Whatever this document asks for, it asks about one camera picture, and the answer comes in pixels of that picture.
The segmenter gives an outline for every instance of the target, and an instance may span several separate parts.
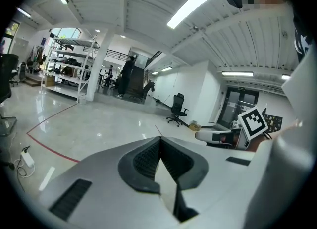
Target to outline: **doorway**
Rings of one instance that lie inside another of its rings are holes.
[[[254,107],[258,102],[259,92],[229,87],[218,119],[218,124],[230,128],[238,115]]]

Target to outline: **black office chair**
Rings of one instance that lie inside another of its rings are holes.
[[[23,62],[19,68],[19,83],[23,82],[26,78],[26,64]]]
[[[13,54],[0,56],[0,103],[11,97],[11,72],[18,63],[19,57]],[[16,117],[3,117],[0,113],[0,137],[9,136],[16,124]]]
[[[12,84],[13,87],[14,87],[14,84],[17,84],[17,85],[19,84],[19,82],[14,79],[18,75],[17,69],[18,69],[18,61],[15,63],[15,65],[13,66],[13,69],[12,69],[12,71],[15,70],[15,72],[11,71],[10,84]]]
[[[168,121],[168,123],[170,123],[171,121],[175,121],[178,125],[177,127],[179,127],[179,124],[183,125],[183,123],[180,121],[179,117],[185,117],[187,116],[187,114],[185,113],[186,108],[184,108],[184,112],[182,112],[182,106],[184,103],[184,95],[178,93],[177,95],[174,95],[174,103],[173,106],[171,108],[171,112],[172,112],[172,117],[167,117],[166,119],[171,119]]]

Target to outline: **white ceiling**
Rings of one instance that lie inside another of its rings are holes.
[[[210,60],[218,71],[253,71],[247,81],[280,89],[282,73],[297,66],[294,25],[288,6],[239,10],[226,0],[209,0],[174,30],[166,24],[187,0],[26,0],[38,29],[82,27],[106,29],[140,41],[166,54],[152,71],[171,65],[193,65]],[[199,32],[190,28],[196,25]],[[226,78],[239,85],[246,78]]]

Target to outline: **window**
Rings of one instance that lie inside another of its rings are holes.
[[[54,28],[52,29],[52,35],[58,36],[60,38],[75,38],[77,39],[80,36],[81,32],[78,28]]]
[[[11,21],[9,26],[6,28],[5,33],[14,36],[18,27],[19,24],[17,22]]]

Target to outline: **plug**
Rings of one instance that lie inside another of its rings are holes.
[[[21,152],[21,156],[22,156],[25,164],[27,164],[27,166],[29,168],[32,168],[34,166],[34,160],[32,159],[30,153],[27,152],[27,150],[23,150]]]

